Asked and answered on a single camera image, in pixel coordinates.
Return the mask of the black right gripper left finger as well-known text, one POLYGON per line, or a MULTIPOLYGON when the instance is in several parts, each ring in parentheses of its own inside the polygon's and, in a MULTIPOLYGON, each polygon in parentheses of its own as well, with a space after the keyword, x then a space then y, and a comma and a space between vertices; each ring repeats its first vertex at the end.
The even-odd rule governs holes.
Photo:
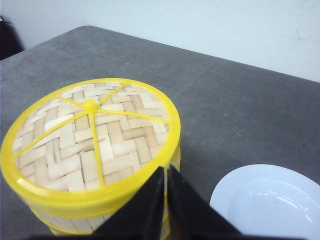
POLYGON ((32 240, 159 240, 164 215, 164 168, 158 167, 137 193, 89 235, 34 235, 32 240))

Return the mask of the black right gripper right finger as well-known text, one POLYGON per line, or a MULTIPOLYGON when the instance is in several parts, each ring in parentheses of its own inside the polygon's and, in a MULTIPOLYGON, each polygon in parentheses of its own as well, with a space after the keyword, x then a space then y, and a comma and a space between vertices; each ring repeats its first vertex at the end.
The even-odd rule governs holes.
POLYGON ((246 237, 213 210, 171 165, 167 201, 173 240, 245 240, 246 237))

